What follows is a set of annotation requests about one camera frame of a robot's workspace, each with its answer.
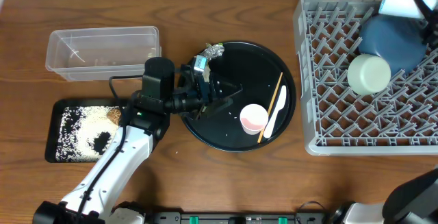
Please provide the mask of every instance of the wire grid basket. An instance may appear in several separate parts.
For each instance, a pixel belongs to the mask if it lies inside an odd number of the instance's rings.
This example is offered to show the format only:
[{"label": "wire grid basket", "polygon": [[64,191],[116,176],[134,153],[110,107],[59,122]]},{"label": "wire grid basket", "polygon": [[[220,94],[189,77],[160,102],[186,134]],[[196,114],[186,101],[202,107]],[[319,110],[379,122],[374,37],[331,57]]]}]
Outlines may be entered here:
[{"label": "wire grid basket", "polygon": [[383,91],[360,96],[347,69],[381,0],[300,0],[294,14],[306,150],[312,155],[438,154],[438,50]]}]

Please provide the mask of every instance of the clear plastic container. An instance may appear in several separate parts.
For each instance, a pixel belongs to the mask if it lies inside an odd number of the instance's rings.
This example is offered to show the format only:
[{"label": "clear plastic container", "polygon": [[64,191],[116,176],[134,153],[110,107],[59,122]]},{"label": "clear plastic container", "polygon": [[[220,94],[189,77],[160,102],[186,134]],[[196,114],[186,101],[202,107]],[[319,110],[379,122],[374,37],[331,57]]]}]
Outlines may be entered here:
[{"label": "clear plastic container", "polygon": [[50,35],[46,68],[67,81],[108,80],[141,75],[144,63],[159,55],[153,26],[68,29]]}]

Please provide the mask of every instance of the wooden table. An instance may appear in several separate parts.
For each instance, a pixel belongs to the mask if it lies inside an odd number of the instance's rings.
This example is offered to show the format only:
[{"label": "wooden table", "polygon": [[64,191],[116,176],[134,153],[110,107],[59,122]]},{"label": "wooden table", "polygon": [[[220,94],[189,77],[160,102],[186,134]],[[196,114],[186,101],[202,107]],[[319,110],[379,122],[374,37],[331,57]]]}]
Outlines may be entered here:
[{"label": "wooden table", "polygon": [[[29,223],[43,200],[59,202],[93,164],[49,164],[44,148],[52,105],[68,97],[111,97],[107,82],[65,82],[44,67],[57,29],[154,25],[163,56],[187,62],[206,42],[248,40],[278,54],[300,96],[292,14],[298,0],[5,0],[0,15],[0,223]],[[135,81],[119,86],[130,94]],[[197,140],[178,116],[120,201],[186,212],[289,212],[316,200],[384,201],[431,170],[432,156],[316,157],[303,145],[300,104],[272,144],[227,153]]]}]

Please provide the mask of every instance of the rectangular black tray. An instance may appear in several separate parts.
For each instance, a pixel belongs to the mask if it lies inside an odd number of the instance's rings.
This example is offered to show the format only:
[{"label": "rectangular black tray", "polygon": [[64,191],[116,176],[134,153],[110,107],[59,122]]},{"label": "rectangular black tray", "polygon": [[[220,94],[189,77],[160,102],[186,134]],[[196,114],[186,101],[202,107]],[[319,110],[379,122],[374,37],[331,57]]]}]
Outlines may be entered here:
[{"label": "rectangular black tray", "polygon": [[[127,100],[122,99],[121,103],[126,106]],[[44,158],[50,163],[65,163],[56,160],[56,147],[58,136],[60,134],[60,126],[62,113],[67,107],[92,107],[92,106],[117,106],[115,99],[63,99],[57,101],[53,105],[52,117],[50,120],[49,135],[47,137],[46,152]]]}]

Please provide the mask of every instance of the black plate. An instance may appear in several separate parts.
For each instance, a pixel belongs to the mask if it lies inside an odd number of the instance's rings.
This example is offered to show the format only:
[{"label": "black plate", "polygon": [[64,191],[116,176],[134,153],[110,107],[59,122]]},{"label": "black plate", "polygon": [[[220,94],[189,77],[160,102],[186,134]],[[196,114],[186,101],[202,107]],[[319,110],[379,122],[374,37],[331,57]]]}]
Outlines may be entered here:
[{"label": "black plate", "polygon": [[[183,122],[199,140],[214,148],[231,152],[261,148],[275,140],[292,119],[296,103],[294,80],[280,57],[263,46],[249,42],[225,42],[224,47],[222,57],[210,62],[209,66],[215,73],[241,83],[243,91],[233,97],[233,105],[220,113],[198,121],[183,118]],[[242,129],[240,110],[252,103],[268,109],[281,72],[283,78],[279,90],[282,85],[287,87],[285,107],[277,116],[272,136],[257,143],[259,134],[251,136]]]},{"label": "black plate", "polygon": [[[126,106],[127,100],[121,100],[122,105]],[[63,99],[53,105],[52,117],[50,120],[49,135],[47,137],[46,152],[44,157],[47,162],[56,163],[56,147],[60,135],[62,113],[67,107],[92,107],[92,106],[117,106],[115,99]]]}]

